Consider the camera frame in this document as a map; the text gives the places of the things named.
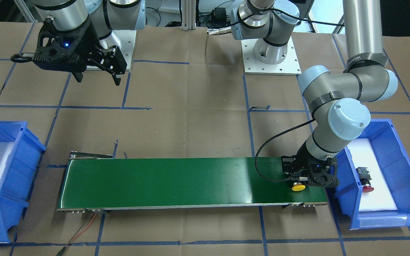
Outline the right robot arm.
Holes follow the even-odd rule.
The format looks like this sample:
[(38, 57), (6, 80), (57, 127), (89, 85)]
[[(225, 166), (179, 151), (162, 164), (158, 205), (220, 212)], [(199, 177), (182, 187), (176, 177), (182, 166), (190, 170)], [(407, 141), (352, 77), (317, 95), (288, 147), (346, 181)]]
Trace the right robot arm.
[(77, 82), (89, 66), (108, 72), (119, 85), (128, 63), (117, 31), (146, 25), (143, 0), (34, 0), (43, 26), (34, 53), (14, 54), (14, 63), (33, 62), (47, 71), (73, 74)]

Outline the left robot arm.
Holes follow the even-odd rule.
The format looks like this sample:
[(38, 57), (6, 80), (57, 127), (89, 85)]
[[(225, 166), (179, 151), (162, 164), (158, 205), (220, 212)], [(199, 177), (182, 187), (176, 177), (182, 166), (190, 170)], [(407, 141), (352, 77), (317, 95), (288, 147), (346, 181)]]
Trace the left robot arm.
[[(298, 86), (317, 122), (312, 134), (292, 160), (283, 162), (286, 178), (295, 185), (337, 187), (336, 155), (358, 138), (369, 125), (364, 102), (390, 98), (397, 90), (395, 74), (385, 68), (380, 1), (343, 1), (348, 60), (343, 73), (332, 74), (314, 65), (298, 78)], [(233, 10), (231, 29), (235, 39), (257, 39), (254, 54), (267, 64), (278, 64), (298, 16), (282, 10), (281, 1), (245, 0)]]

